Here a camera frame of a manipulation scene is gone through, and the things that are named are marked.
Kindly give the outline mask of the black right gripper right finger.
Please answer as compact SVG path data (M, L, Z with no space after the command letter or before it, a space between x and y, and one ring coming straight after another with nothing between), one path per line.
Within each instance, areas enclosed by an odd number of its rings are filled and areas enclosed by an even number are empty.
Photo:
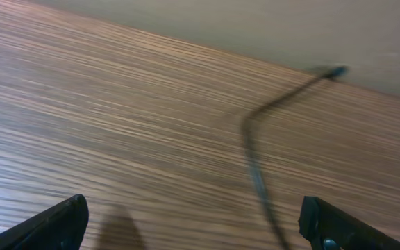
M313 249L400 250L400 241L318 197L303 198L299 232Z

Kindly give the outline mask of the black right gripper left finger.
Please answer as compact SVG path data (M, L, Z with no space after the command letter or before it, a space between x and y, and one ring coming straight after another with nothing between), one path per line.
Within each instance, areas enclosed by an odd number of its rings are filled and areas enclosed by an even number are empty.
M0 233L0 250L79 250L88 219L87 201L76 194Z

